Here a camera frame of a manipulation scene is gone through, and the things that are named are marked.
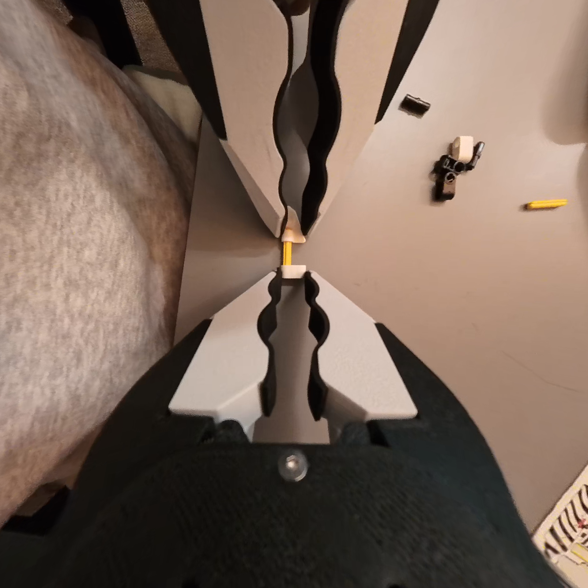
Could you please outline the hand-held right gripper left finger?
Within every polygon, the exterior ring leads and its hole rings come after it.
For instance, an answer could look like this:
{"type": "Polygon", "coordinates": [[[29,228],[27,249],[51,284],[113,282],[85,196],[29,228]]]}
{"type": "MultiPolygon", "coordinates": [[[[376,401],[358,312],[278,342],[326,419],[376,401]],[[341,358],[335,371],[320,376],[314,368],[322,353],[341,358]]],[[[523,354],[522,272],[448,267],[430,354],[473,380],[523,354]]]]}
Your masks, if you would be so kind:
{"type": "Polygon", "coordinates": [[[271,271],[219,312],[169,402],[172,414],[237,421],[253,433],[262,416],[261,386],[269,367],[258,320],[272,302],[271,271]]]}

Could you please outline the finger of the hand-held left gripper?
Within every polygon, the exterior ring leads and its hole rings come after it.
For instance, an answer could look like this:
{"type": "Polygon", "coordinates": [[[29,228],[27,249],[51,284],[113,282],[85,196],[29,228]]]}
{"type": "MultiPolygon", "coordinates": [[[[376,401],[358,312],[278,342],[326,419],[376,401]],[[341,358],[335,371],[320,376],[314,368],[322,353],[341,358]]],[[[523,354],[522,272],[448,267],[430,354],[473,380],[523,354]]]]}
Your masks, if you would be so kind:
{"type": "Polygon", "coordinates": [[[292,71],[292,25],[276,1],[201,1],[224,122],[220,143],[271,234],[286,205],[277,114],[292,71]]]}
{"type": "Polygon", "coordinates": [[[311,70],[318,115],[307,147],[309,175],[300,225],[324,217],[376,125],[407,1],[318,1],[311,70]]]}

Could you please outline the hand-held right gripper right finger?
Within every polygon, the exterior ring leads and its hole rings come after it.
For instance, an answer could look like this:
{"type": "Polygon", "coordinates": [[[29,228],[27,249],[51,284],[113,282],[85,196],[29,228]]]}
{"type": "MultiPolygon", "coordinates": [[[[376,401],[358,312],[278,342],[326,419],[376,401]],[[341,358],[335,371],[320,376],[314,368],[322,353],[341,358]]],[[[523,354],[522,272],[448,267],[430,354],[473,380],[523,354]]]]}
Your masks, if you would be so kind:
{"type": "Polygon", "coordinates": [[[304,276],[315,339],[307,386],[314,420],[411,419],[417,408],[375,320],[317,272],[304,276]]]}

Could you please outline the small black lego pin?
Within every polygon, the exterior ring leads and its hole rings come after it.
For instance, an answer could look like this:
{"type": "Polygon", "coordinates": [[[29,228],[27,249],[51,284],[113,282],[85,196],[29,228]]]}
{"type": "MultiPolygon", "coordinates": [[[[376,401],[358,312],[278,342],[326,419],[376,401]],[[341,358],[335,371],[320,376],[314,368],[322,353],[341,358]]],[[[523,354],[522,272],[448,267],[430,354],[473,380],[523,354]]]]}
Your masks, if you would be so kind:
{"type": "Polygon", "coordinates": [[[399,104],[399,110],[421,119],[429,110],[431,104],[421,98],[406,94],[399,104]]]}

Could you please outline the zebra sticker sheet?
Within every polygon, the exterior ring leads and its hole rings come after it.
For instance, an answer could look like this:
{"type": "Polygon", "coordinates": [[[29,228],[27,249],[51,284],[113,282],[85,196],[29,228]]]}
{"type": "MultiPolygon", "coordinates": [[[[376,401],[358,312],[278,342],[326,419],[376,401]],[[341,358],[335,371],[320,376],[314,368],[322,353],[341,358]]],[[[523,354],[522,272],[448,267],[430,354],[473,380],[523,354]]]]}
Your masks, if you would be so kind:
{"type": "Polygon", "coordinates": [[[568,587],[587,587],[587,466],[532,536],[533,543],[568,587]]]}

